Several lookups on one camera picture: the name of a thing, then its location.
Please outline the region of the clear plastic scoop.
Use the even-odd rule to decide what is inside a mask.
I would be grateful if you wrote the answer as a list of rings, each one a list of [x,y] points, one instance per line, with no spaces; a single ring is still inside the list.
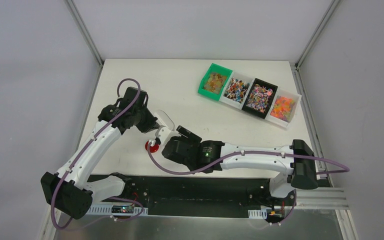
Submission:
[[[158,127],[159,129],[167,128],[170,131],[175,130],[175,128],[176,128],[175,123],[173,122],[173,120],[169,117],[169,115],[165,111],[158,109],[153,113],[153,115],[157,118],[156,122],[159,125],[159,127]]]

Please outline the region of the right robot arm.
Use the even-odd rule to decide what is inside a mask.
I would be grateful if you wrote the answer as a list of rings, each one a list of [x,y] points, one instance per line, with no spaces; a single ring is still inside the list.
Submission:
[[[318,188],[314,152],[301,139],[277,147],[251,147],[217,140],[205,140],[179,127],[161,126],[156,134],[163,146],[164,158],[184,165],[190,174],[212,173],[231,169],[255,169],[277,172],[264,190],[264,200],[276,205],[295,189]]]

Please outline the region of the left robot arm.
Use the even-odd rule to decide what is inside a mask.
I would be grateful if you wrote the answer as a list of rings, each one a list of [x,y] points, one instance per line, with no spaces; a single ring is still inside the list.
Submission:
[[[159,128],[157,118],[148,109],[148,93],[128,87],[115,104],[104,107],[98,121],[79,150],[56,173],[46,172],[40,180],[46,202],[71,218],[82,218],[91,205],[110,197],[120,202],[132,198],[129,178],[114,172],[89,182],[98,162],[123,133],[136,127],[141,133]]]

